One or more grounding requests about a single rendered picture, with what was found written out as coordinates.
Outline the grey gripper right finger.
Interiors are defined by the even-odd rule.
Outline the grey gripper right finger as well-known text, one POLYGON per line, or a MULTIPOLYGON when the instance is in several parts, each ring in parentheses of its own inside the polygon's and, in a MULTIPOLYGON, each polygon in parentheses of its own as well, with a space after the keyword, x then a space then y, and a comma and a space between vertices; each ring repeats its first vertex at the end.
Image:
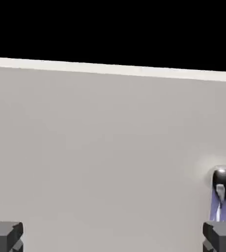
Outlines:
POLYGON ((206 221, 202 233, 202 252, 226 252, 226 221, 206 221))

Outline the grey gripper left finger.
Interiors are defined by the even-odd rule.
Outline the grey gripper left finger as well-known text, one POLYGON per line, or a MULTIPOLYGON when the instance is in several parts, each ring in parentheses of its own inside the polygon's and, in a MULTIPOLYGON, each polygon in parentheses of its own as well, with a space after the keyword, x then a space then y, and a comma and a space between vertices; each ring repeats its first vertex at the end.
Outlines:
POLYGON ((24 252, 22 222, 0 221, 0 252, 24 252))

